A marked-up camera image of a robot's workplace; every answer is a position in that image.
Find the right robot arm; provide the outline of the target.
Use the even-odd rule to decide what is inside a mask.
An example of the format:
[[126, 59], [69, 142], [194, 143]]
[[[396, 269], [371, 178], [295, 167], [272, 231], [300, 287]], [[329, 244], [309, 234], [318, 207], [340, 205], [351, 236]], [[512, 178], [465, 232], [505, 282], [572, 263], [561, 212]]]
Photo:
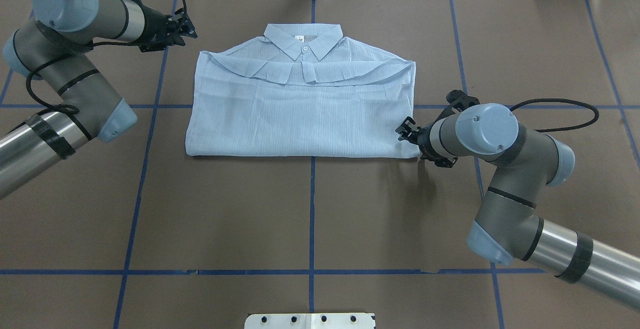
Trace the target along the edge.
[[637, 256], [535, 213], [544, 188], [563, 184], [574, 171], [571, 147], [526, 127], [499, 103], [474, 104], [427, 126], [407, 117], [396, 133], [437, 167], [452, 167], [462, 157], [494, 166], [466, 238], [473, 253], [496, 265], [531, 262], [560, 281], [639, 309]]

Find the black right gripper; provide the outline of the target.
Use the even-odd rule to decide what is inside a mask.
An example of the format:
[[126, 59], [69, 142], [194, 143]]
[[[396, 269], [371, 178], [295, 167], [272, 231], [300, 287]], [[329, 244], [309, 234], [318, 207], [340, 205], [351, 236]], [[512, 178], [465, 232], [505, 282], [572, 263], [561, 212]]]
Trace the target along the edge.
[[421, 160], [438, 162], [442, 156], [435, 151], [430, 139], [434, 124], [432, 122], [425, 126], [416, 126], [412, 117], [406, 117], [402, 124], [395, 129], [395, 132], [398, 134], [399, 142], [405, 141], [418, 146]]

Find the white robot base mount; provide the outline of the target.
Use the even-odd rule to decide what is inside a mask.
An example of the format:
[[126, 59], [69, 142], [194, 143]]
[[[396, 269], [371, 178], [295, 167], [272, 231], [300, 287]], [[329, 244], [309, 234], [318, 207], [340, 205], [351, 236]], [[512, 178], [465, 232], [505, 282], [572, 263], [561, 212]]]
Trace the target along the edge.
[[245, 329], [376, 329], [374, 313], [256, 313], [249, 315]]

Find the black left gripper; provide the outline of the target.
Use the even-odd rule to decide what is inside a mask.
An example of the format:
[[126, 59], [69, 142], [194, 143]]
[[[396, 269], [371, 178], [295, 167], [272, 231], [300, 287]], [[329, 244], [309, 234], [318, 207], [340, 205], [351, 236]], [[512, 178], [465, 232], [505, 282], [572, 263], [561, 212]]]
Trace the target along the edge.
[[174, 12], [172, 20], [154, 8], [144, 8], [142, 51], [164, 51], [169, 46], [185, 46], [185, 38], [198, 38], [195, 26], [187, 12]]

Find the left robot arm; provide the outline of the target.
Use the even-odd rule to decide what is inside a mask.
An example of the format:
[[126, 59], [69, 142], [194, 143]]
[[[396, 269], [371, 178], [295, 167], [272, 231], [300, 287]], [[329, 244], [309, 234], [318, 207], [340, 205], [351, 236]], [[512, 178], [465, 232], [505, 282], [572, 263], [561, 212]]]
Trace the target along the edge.
[[2, 55], [42, 109], [1, 139], [2, 198], [91, 140], [109, 143], [134, 126], [137, 115], [87, 53], [107, 45], [154, 53], [198, 38], [181, 1], [163, 14], [142, 0], [32, 0], [34, 17]]

